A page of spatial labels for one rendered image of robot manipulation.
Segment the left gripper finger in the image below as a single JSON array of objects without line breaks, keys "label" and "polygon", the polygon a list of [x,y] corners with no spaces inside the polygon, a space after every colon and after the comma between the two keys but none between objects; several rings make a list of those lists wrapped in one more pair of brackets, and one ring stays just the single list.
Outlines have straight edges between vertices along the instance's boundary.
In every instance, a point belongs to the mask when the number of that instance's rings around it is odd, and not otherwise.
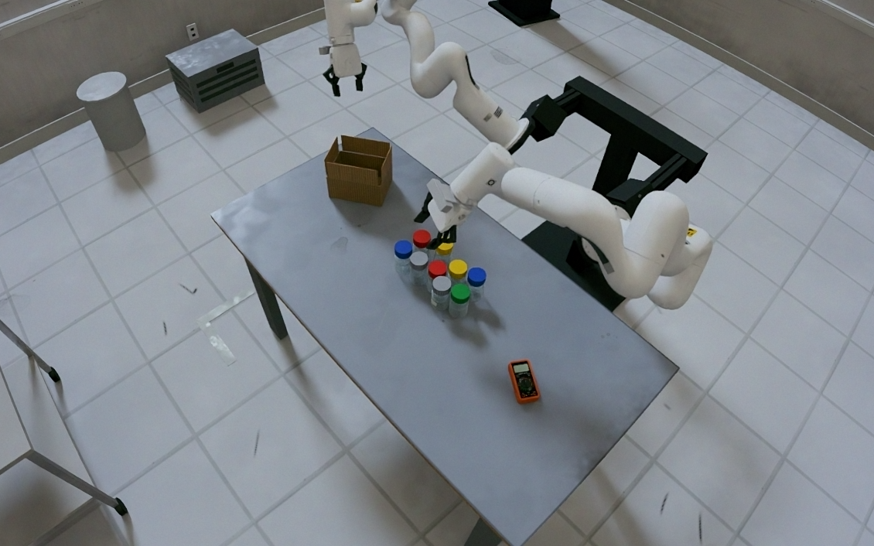
[{"label": "left gripper finger", "polygon": [[[451,231],[451,237],[448,238],[449,231]],[[444,233],[444,236],[443,236],[443,233]],[[432,249],[434,251],[435,249],[440,247],[440,245],[443,244],[443,242],[447,242],[447,244],[451,244],[451,242],[457,241],[457,239],[456,239],[456,224],[452,225],[451,228],[449,228],[448,230],[444,230],[443,233],[441,233],[439,231],[437,238],[433,238],[433,240],[431,242],[429,242],[429,244],[427,244],[427,249]]]},{"label": "left gripper finger", "polygon": [[433,199],[433,197],[431,196],[431,193],[428,192],[428,193],[427,193],[427,197],[426,197],[426,199],[425,199],[425,203],[423,203],[422,212],[419,213],[419,215],[417,215],[417,216],[415,217],[415,219],[414,219],[415,222],[417,222],[417,223],[423,223],[423,221],[425,221],[425,219],[427,219],[427,217],[429,217],[429,215],[431,215],[430,212],[429,212],[429,210],[428,210],[428,206],[427,206],[427,205],[429,204],[429,202],[430,202],[432,199]]}]

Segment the glass bottle with blue cap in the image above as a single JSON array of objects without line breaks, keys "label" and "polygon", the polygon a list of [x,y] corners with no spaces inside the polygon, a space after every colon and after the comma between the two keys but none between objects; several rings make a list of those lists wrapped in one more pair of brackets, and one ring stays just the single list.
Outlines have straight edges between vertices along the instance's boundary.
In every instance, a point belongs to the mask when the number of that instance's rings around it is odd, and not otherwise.
[{"label": "glass bottle with blue cap", "polygon": [[483,297],[484,280],[486,280],[486,272],[482,268],[471,268],[468,272],[466,286],[469,287],[470,301],[476,302]]},{"label": "glass bottle with blue cap", "polygon": [[394,267],[398,274],[409,274],[410,272],[410,257],[411,257],[411,242],[399,241],[394,247]]}]

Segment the glass bottle with red cap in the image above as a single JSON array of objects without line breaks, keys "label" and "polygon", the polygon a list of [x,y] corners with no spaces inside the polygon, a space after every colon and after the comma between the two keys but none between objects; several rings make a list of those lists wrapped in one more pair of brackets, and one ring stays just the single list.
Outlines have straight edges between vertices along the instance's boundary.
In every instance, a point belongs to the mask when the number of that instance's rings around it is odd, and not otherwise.
[{"label": "glass bottle with red cap", "polygon": [[427,232],[427,230],[416,230],[413,234],[413,247],[411,247],[411,254],[421,251],[427,254],[427,258],[430,258],[430,249],[427,249],[427,244],[429,244],[431,240],[431,234]]},{"label": "glass bottle with red cap", "polygon": [[427,275],[427,290],[432,290],[432,283],[436,276],[447,276],[447,264],[442,261],[434,261],[429,264]]}]

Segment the brown cardboard box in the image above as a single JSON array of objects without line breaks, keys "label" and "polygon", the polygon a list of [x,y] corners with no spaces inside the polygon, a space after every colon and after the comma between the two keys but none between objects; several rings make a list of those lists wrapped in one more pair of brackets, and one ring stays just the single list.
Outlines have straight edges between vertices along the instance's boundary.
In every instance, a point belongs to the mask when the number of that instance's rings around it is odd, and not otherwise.
[{"label": "brown cardboard box", "polygon": [[339,152],[336,137],[325,157],[329,197],[382,206],[392,181],[392,145],[344,135],[341,144]]}]

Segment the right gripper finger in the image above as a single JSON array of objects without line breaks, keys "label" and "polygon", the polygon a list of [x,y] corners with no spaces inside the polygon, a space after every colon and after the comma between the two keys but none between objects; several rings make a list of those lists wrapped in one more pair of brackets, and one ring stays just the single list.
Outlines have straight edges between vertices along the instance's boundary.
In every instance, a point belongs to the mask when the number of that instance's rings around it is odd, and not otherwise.
[{"label": "right gripper finger", "polygon": [[333,85],[333,93],[334,93],[334,96],[340,97],[340,96],[341,96],[341,94],[340,94],[340,85],[338,84],[338,83],[339,83],[339,80],[340,80],[340,77],[337,77],[337,76],[335,75],[335,73],[334,73],[333,77],[330,77],[330,73],[333,72],[333,70],[334,70],[334,68],[333,68],[333,65],[332,65],[329,69],[327,69],[327,70],[325,71],[325,73],[324,73],[323,75],[325,75],[325,78],[327,79],[327,81],[329,81],[329,83]]},{"label": "right gripper finger", "polygon": [[365,63],[362,63],[362,73],[360,75],[354,75],[356,77],[356,87],[357,87],[358,91],[364,91],[364,85],[362,84],[362,79],[364,79],[364,75],[366,75],[367,68],[368,68],[368,65],[366,65]]}]

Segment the clear glass bottle with green cap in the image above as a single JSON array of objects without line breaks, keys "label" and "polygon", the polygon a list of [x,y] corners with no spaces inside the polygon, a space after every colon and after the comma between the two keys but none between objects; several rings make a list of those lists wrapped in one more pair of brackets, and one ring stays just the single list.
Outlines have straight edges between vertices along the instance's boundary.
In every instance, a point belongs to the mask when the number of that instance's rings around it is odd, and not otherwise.
[{"label": "clear glass bottle with green cap", "polygon": [[470,290],[466,284],[456,284],[452,287],[451,302],[449,303],[449,313],[451,316],[460,319],[467,314],[469,305]]}]

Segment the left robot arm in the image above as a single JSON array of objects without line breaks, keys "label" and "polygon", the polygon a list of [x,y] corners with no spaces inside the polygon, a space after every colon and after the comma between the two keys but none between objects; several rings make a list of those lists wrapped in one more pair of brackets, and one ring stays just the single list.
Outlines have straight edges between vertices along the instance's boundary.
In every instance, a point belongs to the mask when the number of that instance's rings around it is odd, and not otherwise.
[{"label": "left robot arm", "polygon": [[712,239],[707,230],[689,224],[688,206],[679,197],[661,190],[648,193],[630,219],[626,210],[592,189],[515,165],[508,150],[490,142],[451,186],[432,177],[427,188],[441,213],[448,213],[452,202],[478,206],[492,193],[581,234],[586,254],[599,262],[618,294],[631,299],[647,295],[669,310],[688,302],[712,253]]}]

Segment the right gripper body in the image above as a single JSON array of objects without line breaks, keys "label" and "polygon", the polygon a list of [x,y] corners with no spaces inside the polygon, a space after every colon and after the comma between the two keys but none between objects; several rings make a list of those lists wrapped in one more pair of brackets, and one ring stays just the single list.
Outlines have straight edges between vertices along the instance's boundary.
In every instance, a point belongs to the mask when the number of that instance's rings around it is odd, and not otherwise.
[{"label": "right gripper body", "polygon": [[349,77],[362,73],[362,63],[356,43],[330,47],[329,63],[330,67],[333,65],[334,68],[331,75],[336,73],[337,77]]}]

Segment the orange digital multimeter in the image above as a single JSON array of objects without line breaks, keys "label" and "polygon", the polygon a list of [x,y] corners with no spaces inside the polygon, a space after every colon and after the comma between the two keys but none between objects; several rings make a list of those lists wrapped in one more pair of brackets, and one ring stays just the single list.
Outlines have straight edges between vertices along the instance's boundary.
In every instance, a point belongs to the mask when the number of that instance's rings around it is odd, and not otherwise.
[{"label": "orange digital multimeter", "polygon": [[537,401],[540,397],[529,360],[512,360],[508,371],[512,379],[514,393],[518,404]]}]

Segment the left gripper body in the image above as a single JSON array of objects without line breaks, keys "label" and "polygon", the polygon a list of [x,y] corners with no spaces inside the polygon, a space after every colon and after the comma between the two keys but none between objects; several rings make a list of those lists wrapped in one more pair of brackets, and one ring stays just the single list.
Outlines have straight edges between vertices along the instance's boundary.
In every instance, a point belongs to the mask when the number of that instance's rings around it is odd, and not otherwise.
[{"label": "left gripper body", "polygon": [[[452,190],[451,192],[453,194]],[[455,194],[453,194],[453,196],[455,196]],[[457,199],[457,201],[459,201],[459,199]],[[452,225],[455,224],[456,230],[458,230],[459,227],[463,225],[469,214],[472,213],[473,205],[465,205],[465,203],[461,201],[459,202],[461,203],[461,205],[452,202],[453,208],[448,213],[441,213],[439,207],[435,203],[434,198],[428,204],[428,210],[431,214],[431,217],[434,219],[435,224],[441,233],[443,233],[444,230],[448,230],[449,228],[451,228]]]}]

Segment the clear glass bottle with white cap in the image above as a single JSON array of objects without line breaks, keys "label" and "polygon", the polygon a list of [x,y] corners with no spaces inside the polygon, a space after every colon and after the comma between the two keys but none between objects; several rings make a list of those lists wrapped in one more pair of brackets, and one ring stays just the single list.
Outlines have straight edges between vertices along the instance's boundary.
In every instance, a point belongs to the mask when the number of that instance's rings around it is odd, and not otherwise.
[{"label": "clear glass bottle with white cap", "polygon": [[451,299],[451,280],[447,276],[436,276],[432,283],[431,305],[437,310],[447,309]]},{"label": "clear glass bottle with white cap", "polygon": [[410,282],[422,285],[427,282],[427,254],[417,251],[410,257]]}]

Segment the glass bottle with yellow cap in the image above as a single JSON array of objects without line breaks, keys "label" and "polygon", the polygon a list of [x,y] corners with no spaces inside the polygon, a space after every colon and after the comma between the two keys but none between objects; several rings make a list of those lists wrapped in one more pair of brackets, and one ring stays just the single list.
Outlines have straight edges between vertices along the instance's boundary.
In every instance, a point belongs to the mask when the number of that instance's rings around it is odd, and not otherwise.
[{"label": "glass bottle with yellow cap", "polygon": [[448,278],[452,287],[456,284],[466,284],[467,264],[461,260],[454,260],[449,264]]},{"label": "glass bottle with yellow cap", "polygon": [[453,242],[451,244],[447,244],[447,242],[443,242],[437,249],[435,249],[434,261],[442,261],[447,264],[447,270],[449,268],[449,264],[452,262],[452,247]]}]

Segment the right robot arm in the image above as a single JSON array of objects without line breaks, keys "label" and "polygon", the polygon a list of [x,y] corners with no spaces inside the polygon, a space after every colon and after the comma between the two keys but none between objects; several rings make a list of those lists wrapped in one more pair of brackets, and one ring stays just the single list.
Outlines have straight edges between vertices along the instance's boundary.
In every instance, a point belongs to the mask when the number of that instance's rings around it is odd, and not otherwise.
[{"label": "right robot arm", "polygon": [[[447,42],[435,49],[435,34],[430,22],[421,12],[411,11],[417,1],[384,0],[382,4],[384,20],[393,26],[401,26],[410,43],[411,87],[419,97],[430,99],[438,96],[454,80],[457,91],[452,106],[488,141],[509,150],[525,133],[529,120],[510,116],[476,85],[468,55],[462,46]],[[331,45],[319,47],[321,55],[329,54],[333,45],[354,42],[354,27],[369,26],[374,21],[378,15],[378,2],[325,0],[325,9]]]}]

